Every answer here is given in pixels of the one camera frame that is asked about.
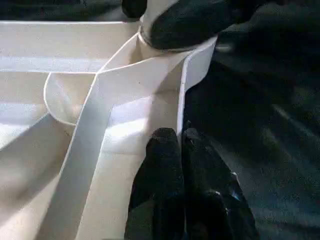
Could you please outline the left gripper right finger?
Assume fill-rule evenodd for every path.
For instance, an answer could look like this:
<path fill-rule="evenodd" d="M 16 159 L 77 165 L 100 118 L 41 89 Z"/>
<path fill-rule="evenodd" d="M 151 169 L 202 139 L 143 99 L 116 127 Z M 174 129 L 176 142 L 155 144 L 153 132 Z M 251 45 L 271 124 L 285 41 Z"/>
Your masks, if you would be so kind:
<path fill-rule="evenodd" d="M 186 232 L 190 240 L 258 240 L 254 215 L 210 139 L 188 127 L 181 135 Z"/>

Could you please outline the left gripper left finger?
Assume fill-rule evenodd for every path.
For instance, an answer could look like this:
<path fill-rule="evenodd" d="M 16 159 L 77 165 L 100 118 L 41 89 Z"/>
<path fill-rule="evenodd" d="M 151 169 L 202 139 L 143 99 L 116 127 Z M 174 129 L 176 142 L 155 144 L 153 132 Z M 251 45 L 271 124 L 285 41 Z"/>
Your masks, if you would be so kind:
<path fill-rule="evenodd" d="M 156 129 L 131 189 L 126 240 L 181 240 L 185 231 L 181 150 L 172 128 Z"/>

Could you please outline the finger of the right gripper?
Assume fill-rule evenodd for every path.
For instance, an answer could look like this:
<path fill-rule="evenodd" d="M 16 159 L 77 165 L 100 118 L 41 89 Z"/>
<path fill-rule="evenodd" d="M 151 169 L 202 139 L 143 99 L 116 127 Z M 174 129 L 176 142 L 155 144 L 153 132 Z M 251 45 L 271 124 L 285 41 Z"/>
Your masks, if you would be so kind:
<path fill-rule="evenodd" d="M 122 0 L 123 13 L 131 19 L 139 19 L 147 9 L 147 0 Z"/>
<path fill-rule="evenodd" d="M 256 0 L 179 0 L 153 21 L 150 44 L 158 50 L 199 45 L 248 21 L 257 8 Z"/>

